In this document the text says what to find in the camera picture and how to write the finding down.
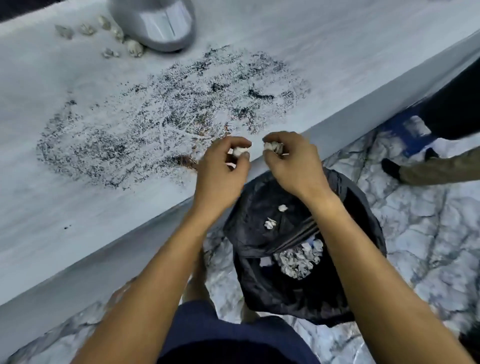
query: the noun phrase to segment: person's left hand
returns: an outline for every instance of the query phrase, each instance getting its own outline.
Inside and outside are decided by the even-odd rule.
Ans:
[[[235,147],[248,148],[252,143],[239,136],[226,136],[215,140],[197,166],[197,186],[192,212],[213,224],[240,196],[250,170],[250,154],[238,159],[228,151]],[[227,163],[236,164],[236,168]]]

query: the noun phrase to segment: pant leg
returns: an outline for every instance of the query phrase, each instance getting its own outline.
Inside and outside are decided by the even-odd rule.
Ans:
[[[480,146],[455,157],[400,167],[400,179],[413,186],[480,180]]]

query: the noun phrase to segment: black shoe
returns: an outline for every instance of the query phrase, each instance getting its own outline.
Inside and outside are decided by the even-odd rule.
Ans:
[[[433,150],[433,148],[428,148],[428,149],[425,151],[425,162],[426,162],[427,160],[432,159],[432,158],[438,158],[438,157],[439,157],[438,153],[435,152],[435,151]]]
[[[395,178],[400,183],[402,182],[400,180],[400,166],[398,164],[392,162],[387,158],[384,158],[382,159],[382,169],[389,176]]]

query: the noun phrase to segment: gray container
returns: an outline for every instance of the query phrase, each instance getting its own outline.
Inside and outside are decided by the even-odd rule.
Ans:
[[[147,47],[174,52],[193,42],[190,0],[108,0],[108,9],[126,35]]]

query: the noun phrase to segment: pile of crumpled paper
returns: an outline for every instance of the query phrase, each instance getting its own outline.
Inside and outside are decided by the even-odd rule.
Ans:
[[[303,279],[311,273],[314,264],[320,262],[323,251],[324,243],[312,236],[299,246],[275,253],[273,256],[283,274]]]

